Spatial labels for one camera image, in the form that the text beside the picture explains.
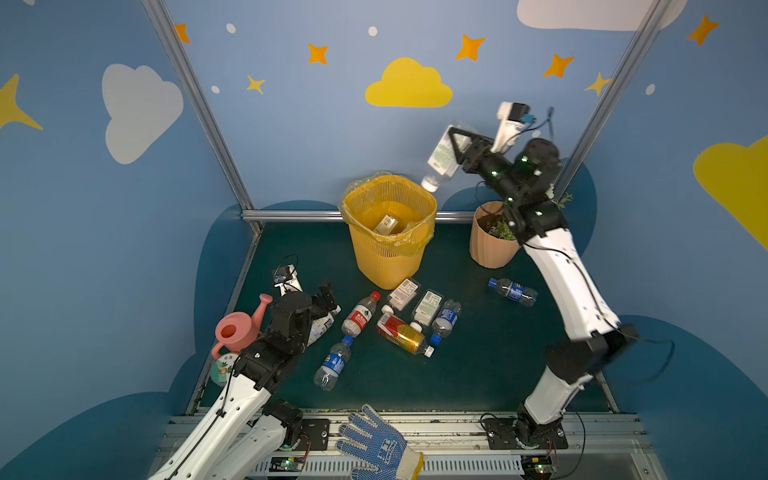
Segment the clear bottle white cap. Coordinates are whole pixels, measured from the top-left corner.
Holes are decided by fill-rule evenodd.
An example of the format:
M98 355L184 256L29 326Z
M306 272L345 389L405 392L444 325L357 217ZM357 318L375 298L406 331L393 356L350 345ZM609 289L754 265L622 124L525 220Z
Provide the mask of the clear bottle white cap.
M307 345L310 346L319 340L334 324L335 316L341 312L341 307L333 308L312 305L310 308L312 323L308 335Z

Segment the square bottle green label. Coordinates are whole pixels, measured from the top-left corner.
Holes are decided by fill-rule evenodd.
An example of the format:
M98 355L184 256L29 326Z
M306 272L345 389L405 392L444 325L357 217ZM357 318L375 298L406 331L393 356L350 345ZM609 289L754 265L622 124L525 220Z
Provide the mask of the square bottle green label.
M410 325L417 331L423 333L438 314L443 300L443 295L427 289L413 309L413 320Z
M421 181L421 186L430 193L435 193L442 184L449 182L459 169L448 136L450 127L475 132L469 125L456 120L448 125L427 161L427 174Z

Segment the red yellow tea bottle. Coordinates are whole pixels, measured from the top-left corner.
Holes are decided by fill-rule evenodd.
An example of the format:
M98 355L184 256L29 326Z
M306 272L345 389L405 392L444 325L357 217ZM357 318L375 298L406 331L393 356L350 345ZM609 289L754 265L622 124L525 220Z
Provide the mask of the red yellow tea bottle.
M431 358L435 348L419 328L405 323L399 317L384 313L376 323L377 332L399 348L412 355Z

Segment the large square bottle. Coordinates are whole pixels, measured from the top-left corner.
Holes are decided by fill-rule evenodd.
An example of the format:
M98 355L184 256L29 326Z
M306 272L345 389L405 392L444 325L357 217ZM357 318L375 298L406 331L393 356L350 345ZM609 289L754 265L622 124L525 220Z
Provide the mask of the large square bottle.
M385 215L380 220L380 222L377 224L377 226L374 229L374 231L377 234L387 236L387 235L390 235L390 234L392 234L394 232L394 230L398 226L398 223L399 223L399 221L397 220L396 217L390 216L390 215Z

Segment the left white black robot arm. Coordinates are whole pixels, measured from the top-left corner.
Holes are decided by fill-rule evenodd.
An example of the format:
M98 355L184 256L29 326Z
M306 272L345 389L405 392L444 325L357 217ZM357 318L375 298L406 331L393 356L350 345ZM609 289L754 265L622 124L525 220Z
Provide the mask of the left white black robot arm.
M337 313L326 281L310 295L289 286L277 298L260 296L241 332L224 341L237 354L218 399L154 479L244 479L284 446L297 444L303 413L273 395L309 345L314 321Z

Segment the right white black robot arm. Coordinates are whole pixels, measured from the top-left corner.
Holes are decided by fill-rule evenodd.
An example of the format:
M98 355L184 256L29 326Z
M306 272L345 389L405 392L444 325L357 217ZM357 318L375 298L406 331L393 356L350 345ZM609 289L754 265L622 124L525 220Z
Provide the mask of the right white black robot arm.
M635 342L637 331L622 326L603 300L561 210L547 194L562 167L557 147L534 138L508 161L484 136L456 127L447 135L458 165L501 197L502 214L546 281L568 336L548 347L546 368L517 410L516 440L534 449L557 433L569 403Z

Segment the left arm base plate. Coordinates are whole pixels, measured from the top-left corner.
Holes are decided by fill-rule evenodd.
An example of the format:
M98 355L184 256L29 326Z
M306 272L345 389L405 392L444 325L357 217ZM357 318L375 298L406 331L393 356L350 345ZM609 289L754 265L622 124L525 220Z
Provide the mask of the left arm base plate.
M303 419L301 425L289 427L282 451L304 452L305 450L326 451L330 437L330 421L325 418Z

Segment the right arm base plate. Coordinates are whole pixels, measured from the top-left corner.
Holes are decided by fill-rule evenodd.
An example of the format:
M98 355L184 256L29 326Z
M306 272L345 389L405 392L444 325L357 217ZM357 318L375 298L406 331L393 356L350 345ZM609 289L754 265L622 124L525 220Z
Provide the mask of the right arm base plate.
M561 425L543 434L534 434L528 432L525 426L519 426L516 417L483 415L479 423L491 450L560 450L569 446Z

